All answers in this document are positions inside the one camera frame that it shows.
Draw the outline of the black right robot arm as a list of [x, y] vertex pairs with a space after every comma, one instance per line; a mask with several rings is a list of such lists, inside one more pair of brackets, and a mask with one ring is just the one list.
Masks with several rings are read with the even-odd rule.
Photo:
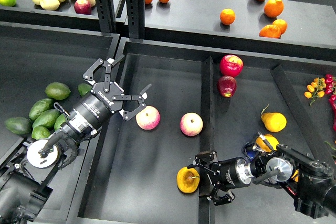
[[282, 188], [300, 212], [313, 219], [335, 216], [335, 177], [332, 167], [283, 144], [271, 144], [258, 133], [264, 148], [252, 143], [255, 156], [219, 161], [215, 150], [200, 152], [188, 168], [198, 168], [212, 186], [204, 197], [214, 205], [231, 203], [233, 189], [251, 184]]

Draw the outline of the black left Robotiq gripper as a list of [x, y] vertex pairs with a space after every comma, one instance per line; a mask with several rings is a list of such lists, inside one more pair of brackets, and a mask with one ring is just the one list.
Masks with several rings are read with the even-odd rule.
[[[121, 55], [117, 59], [109, 58], [105, 61], [99, 58], [83, 74], [83, 79], [93, 86], [93, 91], [82, 97], [70, 112], [70, 127], [77, 134], [97, 131], [106, 120], [118, 111], [125, 121], [129, 121], [146, 108], [145, 100], [148, 97], [146, 92], [152, 86], [151, 83], [137, 95], [125, 95], [117, 84], [110, 83], [112, 69], [124, 58], [125, 55]], [[99, 68], [105, 68], [104, 83], [96, 83], [94, 79], [94, 73]], [[122, 109], [123, 102], [126, 101], [136, 101], [138, 107], [133, 111], [126, 111]]]

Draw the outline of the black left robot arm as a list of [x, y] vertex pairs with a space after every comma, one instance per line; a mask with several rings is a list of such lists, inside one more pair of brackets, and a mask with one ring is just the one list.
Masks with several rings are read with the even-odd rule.
[[83, 74], [91, 90], [72, 110], [54, 104], [66, 118], [61, 128], [41, 140], [20, 138], [1, 159], [1, 223], [34, 221], [52, 193], [50, 182], [77, 158], [80, 143], [96, 137], [114, 114], [128, 121], [145, 109], [150, 84], [139, 94], [126, 95], [111, 80], [112, 69], [124, 58], [97, 59]]

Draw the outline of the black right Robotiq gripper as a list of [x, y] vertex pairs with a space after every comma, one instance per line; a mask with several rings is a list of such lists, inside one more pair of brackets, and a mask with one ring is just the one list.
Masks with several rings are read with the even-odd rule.
[[201, 193], [199, 198], [212, 201], [215, 206], [230, 204], [235, 200], [231, 189], [247, 187], [251, 177], [246, 174], [247, 162], [242, 157], [218, 161], [215, 150], [202, 151], [195, 155], [188, 169], [197, 169], [200, 179], [209, 178], [212, 189]]

